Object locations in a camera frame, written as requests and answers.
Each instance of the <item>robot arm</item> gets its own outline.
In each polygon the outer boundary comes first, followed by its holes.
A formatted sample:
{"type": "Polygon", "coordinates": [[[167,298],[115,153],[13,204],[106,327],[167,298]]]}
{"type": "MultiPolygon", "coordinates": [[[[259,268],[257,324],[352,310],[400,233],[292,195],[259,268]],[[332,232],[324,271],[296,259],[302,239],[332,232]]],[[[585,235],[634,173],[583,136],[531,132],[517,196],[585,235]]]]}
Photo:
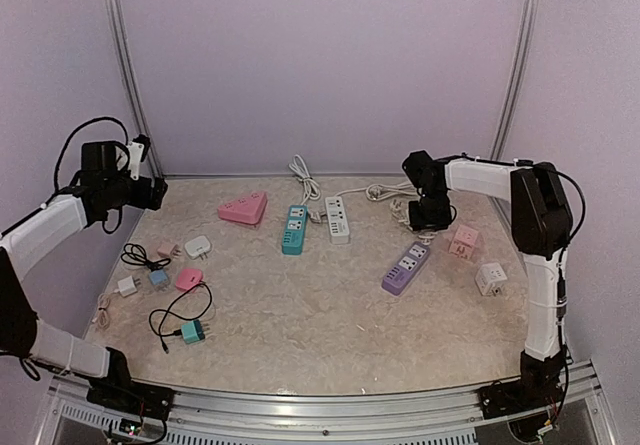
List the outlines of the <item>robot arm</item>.
{"type": "Polygon", "coordinates": [[[424,151],[410,154],[402,167],[420,195],[409,202],[409,221],[416,231],[442,230],[451,224],[449,190],[510,202],[511,235],[529,279],[528,332],[521,379],[515,385],[481,389],[483,412],[486,418],[494,418],[544,405],[549,397],[556,399],[565,366],[563,270],[573,220],[558,172],[549,163],[508,164],[466,156],[434,160],[424,151]]]}
{"type": "Polygon", "coordinates": [[[89,401],[134,414],[144,402],[146,416],[166,419],[170,389],[133,382],[121,352],[45,323],[21,287],[28,272],[67,238],[95,222],[104,227],[109,211],[121,214],[124,206],[160,208],[166,182],[140,176],[149,146],[143,135],[126,146],[113,141],[85,143],[81,170],[71,184],[0,235],[0,350],[57,373],[88,379],[89,401]]]}

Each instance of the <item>purple wall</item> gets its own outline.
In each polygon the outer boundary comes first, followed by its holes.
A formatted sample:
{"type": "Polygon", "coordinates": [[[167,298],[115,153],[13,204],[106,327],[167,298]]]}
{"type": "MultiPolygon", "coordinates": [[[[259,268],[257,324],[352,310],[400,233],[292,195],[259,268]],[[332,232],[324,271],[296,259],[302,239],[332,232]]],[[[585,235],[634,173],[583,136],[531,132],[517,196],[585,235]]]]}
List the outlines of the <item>purple wall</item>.
{"type": "MultiPolygon", "coordinates": [[[[104,0],[0,0],[0,229],[52,191],[56,158],[69,132],[97,115],[131,123],[104,0]]],[[[83,139],[120,139],[114,126],[87,132],[70,148],[64,180],[79,165],[83,139]]],[[[24,284],[47,322],[82,335],[135,212],[107,238],[99,228],[71,238],[24,284]]],[[[27,443],[48,377],[36,384],[17,360],[0,359],[0,442],[27,443]]]]}
{"type": "Polygon", "coordinates": [[[523,0],[122,0],[166,173],[486,154],[523,0]]]}
{"type": "Polygon", "coordinates": [[[551,160],[584,189],[568,337],[574,355],[593,358],[624,444],[640,443],[638,10],[640,0],[540,0],[504,154],[551,160]]]}

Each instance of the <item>pink triangular power strip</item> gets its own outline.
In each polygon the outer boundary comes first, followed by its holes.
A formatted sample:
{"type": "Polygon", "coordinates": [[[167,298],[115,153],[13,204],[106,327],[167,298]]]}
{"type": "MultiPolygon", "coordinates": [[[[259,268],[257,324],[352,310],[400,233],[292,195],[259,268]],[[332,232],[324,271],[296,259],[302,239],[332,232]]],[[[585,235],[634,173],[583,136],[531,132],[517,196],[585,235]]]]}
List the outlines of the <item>pink triangular power strip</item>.
{"type": "Polygon", "coordinates": [[[257,225],[267,207],[267,192],[253,192],[218,207],[218,216],[230,222],[257,225]]]}

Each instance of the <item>white power strip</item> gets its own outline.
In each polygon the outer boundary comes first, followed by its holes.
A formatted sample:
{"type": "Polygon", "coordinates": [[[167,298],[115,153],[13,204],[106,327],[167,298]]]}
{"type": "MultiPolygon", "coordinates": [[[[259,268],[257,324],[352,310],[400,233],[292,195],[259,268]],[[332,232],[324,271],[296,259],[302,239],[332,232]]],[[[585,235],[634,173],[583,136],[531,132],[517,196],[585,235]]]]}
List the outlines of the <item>white power strip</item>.
{"type": "Polygon", "coordinates": [[[349,243],[349,222],[342,197],[327,197],[324,199],[324,206],[329,221],[331,243],[334,245],[349,243]]]}

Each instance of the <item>purple power strip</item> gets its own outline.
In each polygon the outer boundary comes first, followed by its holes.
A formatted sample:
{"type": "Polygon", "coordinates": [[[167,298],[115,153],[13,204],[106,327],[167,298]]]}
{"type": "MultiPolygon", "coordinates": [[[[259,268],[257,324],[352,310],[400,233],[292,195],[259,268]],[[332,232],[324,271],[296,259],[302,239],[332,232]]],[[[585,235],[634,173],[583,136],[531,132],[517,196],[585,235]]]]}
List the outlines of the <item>purple power strip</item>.
{"type": "Polygon", "coordinates": [[[398,263],[385,275],[382,280],[382,288],[393,295],[400,295],[420,271],[428,257],[429,247],[421,242],[413,242],[402,254],[398,263]]]}

